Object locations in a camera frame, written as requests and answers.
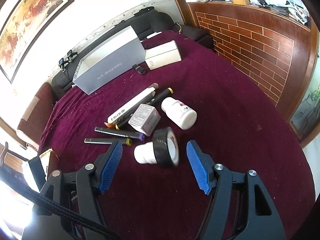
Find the framed horse painting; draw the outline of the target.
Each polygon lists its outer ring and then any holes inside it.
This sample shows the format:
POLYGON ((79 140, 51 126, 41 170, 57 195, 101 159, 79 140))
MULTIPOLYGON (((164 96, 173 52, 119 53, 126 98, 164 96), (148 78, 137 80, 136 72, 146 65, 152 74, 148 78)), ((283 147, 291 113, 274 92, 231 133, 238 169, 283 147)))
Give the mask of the framed horse painting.
POLYGON ((1 0, 1 72, 12 83, 27 53, 74 0, 1 0))

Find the black marker orange cap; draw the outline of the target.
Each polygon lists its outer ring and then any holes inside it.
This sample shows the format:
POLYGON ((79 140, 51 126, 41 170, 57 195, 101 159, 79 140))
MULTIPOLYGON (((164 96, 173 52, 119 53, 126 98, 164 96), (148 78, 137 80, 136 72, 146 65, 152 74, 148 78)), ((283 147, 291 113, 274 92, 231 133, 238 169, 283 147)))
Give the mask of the black marker orange cap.
POLYGON ((122 145, 131 146, 132 139, 130 138, 86 138, 84 143, 86 144, 102 144, 102 145, 111 145, 114 142, 119 142, 122 145))

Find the cream cardboard box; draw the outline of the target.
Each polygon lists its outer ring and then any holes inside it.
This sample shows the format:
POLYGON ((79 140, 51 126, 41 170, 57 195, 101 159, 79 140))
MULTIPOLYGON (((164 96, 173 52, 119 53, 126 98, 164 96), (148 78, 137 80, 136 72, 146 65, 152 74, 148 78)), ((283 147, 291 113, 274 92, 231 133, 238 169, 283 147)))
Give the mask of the cream cardboard box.
POLYGON ((145 62, 150 70, 181 61, 178 46, 174 40, 145 51, 145 62))

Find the white pill bottle small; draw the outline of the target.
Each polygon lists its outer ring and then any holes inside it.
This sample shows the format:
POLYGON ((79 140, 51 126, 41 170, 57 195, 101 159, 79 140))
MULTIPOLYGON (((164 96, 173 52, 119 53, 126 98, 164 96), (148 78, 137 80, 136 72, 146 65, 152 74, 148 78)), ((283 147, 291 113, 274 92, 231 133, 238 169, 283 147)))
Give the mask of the white pill bottle small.
POLYGON ((134 149, 135 160, 139 164, 156 164, 155 153, 153 149, 153 142, 147 142, 142 145, 138 145, 134 149))

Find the square white medicine box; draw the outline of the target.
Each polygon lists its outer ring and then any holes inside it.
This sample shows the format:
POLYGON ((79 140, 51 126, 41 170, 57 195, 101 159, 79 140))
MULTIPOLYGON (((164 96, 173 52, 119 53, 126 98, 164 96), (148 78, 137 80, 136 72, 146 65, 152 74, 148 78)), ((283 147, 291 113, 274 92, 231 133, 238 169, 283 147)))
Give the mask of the square white medicine box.
POLYGON ((128 123, 137 132, 149 137, 152 135, 160 119, 161 116, 155 107, 141 103, 128 123))

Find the maroon velvet table cloth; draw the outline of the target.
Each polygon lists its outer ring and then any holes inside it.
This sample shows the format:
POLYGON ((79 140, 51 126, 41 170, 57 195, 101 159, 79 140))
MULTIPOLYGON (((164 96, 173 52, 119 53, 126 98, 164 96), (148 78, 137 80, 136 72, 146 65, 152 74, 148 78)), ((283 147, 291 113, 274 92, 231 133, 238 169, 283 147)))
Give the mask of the maroon velvet table cloth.
POLYGON ((129 70, 91 95, 70 89, 55 105, 40 151, 53 149, 63 172, 77 171, 107 151, 89 145, 95 127, 131 98, 157 83, 197 112, 182 130, 165 114, 180 150, 176 167, 141 165, 125 147, 111 187, 99 202, 108 228, 122 239, 194 239, 210 197, 199 189, 186 155, 195 140, 215 162, 236 172, 254 169, 280 214, 287 238, 301 227, 315 203, 310 166, 295 133, 270 98, 244 73, 211 50, 166 31, 143 41, 146 49, 175 41, 182 60, 146 75, 129 70))

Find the black tape roll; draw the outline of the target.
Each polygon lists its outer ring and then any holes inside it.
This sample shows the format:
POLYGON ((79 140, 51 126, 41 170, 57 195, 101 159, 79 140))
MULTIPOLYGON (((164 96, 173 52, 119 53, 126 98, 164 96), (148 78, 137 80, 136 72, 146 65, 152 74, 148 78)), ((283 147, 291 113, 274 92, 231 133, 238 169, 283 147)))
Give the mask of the black tape roll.
POLYGON ((157 164, 178 165, 180 160, 178 143, 171 127, 155 130, 152 143, 157 164))

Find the gold rimmed cardboard tray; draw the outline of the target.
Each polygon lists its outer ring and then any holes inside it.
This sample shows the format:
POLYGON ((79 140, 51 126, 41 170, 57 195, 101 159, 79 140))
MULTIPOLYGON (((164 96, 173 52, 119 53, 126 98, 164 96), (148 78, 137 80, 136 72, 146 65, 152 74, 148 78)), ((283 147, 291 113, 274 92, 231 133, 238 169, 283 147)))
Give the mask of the gold rimmed cardboard tray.
POLYGON ((58 155, 50 148, 41 155, 24 161, 21 168, 27 185, 40 192, 50 174, 59 166, 58 155))

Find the long white tube box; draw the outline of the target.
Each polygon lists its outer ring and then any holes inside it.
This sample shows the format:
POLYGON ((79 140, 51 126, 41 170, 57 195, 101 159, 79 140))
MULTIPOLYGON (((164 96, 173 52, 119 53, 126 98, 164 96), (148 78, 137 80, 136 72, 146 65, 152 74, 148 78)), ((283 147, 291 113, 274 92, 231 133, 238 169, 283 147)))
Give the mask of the long white tube box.
POLYGON ((123 117, 131 113, 135 107, 139 106, 141 103, 146 103, 155 95, 156 89, 159 88, 157 83, 153 83, 148 88, 144 89, 130 101, 121 106, 118 110, 116 110, 113 114, 111 114, 108 119, 108 124, 116 124, 123 117))

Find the clamp devices on sofa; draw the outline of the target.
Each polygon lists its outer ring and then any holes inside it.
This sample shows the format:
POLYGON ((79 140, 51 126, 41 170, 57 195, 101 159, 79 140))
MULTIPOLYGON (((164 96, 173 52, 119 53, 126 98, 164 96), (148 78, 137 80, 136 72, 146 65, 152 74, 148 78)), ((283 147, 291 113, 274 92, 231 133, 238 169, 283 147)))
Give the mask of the clamp devices on sofa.
POLYGON ((77 51, 69 50, 68 53, 67 53, 66 58, 61 58, 61 59, 59 60, 58 66, 60 67, 61 72, 64 72, 64 71, 66 70, 66 66, 67 66, 69 63, 72 63, 72 62, 73 62, 73 59, 74 59, 77 55, 78 55, 78 52, 77 52, 77 51))

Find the black leather sofa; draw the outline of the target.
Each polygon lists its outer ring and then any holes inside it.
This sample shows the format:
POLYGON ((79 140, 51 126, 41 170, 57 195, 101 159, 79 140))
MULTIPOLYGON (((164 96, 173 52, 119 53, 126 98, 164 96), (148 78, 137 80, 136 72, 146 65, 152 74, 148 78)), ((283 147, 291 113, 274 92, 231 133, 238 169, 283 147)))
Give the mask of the black leather sofa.
POLYGON ((131 18, 122 20, 113 28, 105 32, 102 36, 85 45, 84 48, 74 50, 77 52, 75 58, 72 59, 71 63, 66 65, 64 71, 59 71, 51 81, 52 93, 55 101, 60 100, 65 93, 71 89, 73 85, 73 76, 79 61, 99 44, 103 43, 108 38, 128 26, 131 26, 134 29, 141 41, 155 32, 171 30, 175 33, 185 35, 189 39, 206 48, 213 48, 213 39, 207 31, 200 28, 175 23, 168 14, 159 12, 155 10, 154 7, 141 9, 131 18))

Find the black marker purple cap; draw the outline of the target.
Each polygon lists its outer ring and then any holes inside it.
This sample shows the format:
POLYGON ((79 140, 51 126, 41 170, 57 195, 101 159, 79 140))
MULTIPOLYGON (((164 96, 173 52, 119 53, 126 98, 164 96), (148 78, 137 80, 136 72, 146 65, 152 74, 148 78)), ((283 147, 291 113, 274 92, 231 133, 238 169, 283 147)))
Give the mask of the black marker purple cap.
POLYGON ((145 139, 145 135, 139 132, 131 132, 131 131, 122 131, 117 129, 103 128, 103 127, 95 127, 95 132, 104 133, 108 135, 115 135, 119 137, 138 139, 143 141, 145 139))

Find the large grey cardboard box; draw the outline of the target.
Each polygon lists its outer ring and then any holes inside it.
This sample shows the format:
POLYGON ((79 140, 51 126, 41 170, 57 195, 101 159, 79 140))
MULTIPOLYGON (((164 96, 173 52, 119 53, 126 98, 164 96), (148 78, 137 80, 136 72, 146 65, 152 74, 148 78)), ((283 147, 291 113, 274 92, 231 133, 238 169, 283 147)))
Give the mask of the large grey cardboard box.
POLYGON ((89 95, 144 60, 145 49, 134 29, 128 26, 79 61, 73 83, 89 95))

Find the brick pattern wooden counter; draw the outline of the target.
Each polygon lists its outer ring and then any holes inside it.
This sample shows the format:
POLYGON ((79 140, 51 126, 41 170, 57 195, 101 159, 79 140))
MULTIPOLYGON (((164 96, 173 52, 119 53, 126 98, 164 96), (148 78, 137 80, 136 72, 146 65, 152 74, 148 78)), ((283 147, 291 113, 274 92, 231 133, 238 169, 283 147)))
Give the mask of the brick pattern wooden counter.
POLYGON ((185 23, 213 38, 217 53, 267 95, 299 139, 316 120, 297 116, 316 66, 319 34, 286 16, 252 5, 175 0, 185 23))

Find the black marker yellow cap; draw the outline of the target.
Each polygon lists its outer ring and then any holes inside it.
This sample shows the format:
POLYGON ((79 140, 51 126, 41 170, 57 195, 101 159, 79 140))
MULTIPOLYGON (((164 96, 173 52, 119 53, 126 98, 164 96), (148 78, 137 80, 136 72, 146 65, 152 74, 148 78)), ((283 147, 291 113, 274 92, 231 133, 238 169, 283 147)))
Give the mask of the black marker yellow cap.
MULTIPOLYGON (((143 102, 146 105, 150 105, 150 106, 157 106, 159 103, 161 103, 165 98, 169 97, 170 95, 172 95, 174 93, 174 91, 168 87, 167 89, 165 89, 164 91, 162 91, 161 93, 159 93, 158 95, 154 96, 152 99, 150 99, 149 101, 143 102)), ((127 116, 125 116, 124 118, 122 118, 120 120, 120 122, 118 122, 115 125, 115 128, 117 130, 120 130, 123 126, 126 125, 126 123, 130 120, 130 118, 133 116, 134 112, 137 110, 137 107, 134 108, 134 110, 129 113, 127 116)))

